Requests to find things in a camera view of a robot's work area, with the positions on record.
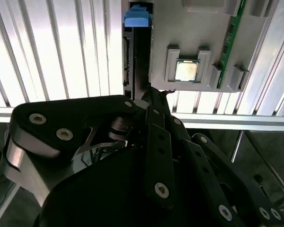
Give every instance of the green circuit board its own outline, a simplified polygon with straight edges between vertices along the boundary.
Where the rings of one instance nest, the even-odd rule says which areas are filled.
[[[234,43],[234,40],[236,38],[236,34],[239,28],[239,24],[241,21],[241,17],[243,15],[243,11],[245,8],[246,0],[241,0],[238,13],[236,17],[230,17],[229,24],[228,24],[228,29],[225,35],[223,47],[222,47],[222,53],[220,56],[220,60],[218,62],[218,67],[221,69],[221,74],[218,80],[217,88],[220,89],[222,81],[223,81],[223,76],[226,72],[226,66],[227,62],[229,59],[229,56],[231,54],[231,49]]]

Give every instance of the robotic hand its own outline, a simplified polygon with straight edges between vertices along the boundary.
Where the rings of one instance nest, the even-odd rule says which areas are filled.
[[[29,103],[13,111],[3,167],[32,192],[36,227],[279,226],[257,184],[170,115],[167,92]],[[126,146],[74,174],[74,156]]]

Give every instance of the blue clip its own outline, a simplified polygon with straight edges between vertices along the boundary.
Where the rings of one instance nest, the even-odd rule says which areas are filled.
[[[146,7],[140,5],[134,5],[124,16],[125,27],[148,27],[149,18],[152,14],[146,11]]]

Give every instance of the cable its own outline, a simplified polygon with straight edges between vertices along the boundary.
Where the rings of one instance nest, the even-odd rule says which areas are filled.
[[[11,189],[11,187],[13,186],[13,184],[14,184],[14,182],[12,182],[12,183],[9,185],[9,188],[7,189],[7,191],[6,191],[6,193],[5,193],[4,197],[3,197],[3,200],[2,200],[1,203],[0,203],[0,207],[1,207],[1,205],[3,204],[3,202],[5,201],[5,199],[6,199],[7,195],[8,195],[8,193],[9,193],[9,190]]]
[[[86,167],[88,167],[87,163],[83,160],[83,155],[81,156],[81,162],[82,162]]]

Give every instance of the screw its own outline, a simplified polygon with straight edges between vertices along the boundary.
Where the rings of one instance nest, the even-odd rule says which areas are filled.
[[[200,139],[202,140],[203,143],[207,143],[207,139],[205,137],[201,136]]]
[[[160,182],[155,184],[155,192],[163,199],[166,199],[169,196],[169,189],[166,187],[165,184]]]
[[[132,107],[132,106],[133,106],[133,105],[132,105],[130,102],[128,102],[128,101],[125,102],[125,105],[127,105],[127,106],[129,106],[129,107]]]
[[[259,208],[260,213],[265,217],[267,220],[270,220],[269,213],[262,207]]]
[[[153,110],[156,114],[160,114],[160,112],[158,110]]]
[[[56,132],[56,135],[59,139],[64,140],[64,141],[69,141],[74,136],[72,132],[68,129],[58,129],[58,131]]]
[[[281,220],[281,215],[275,209],[272,208],[270,209],[270,211],[272,212],[272,214],[276,219]]]
[[[29,116],[29,120],[33,124],[44,124],[46,122],[46,117],[40,113],[33,113]]]
[[[175,119],[174,119],[174,122],[175,122],[176,124],[181,124],[181,121],[180,121],[178,118],[175,118]]]
[[[227,207],[225,207],[224,205],[220,205],[218,209],[219,209],[220,214],[223,216],[223,218],[225,218],[228,221],[232,220],[231,212],[229,211]]]

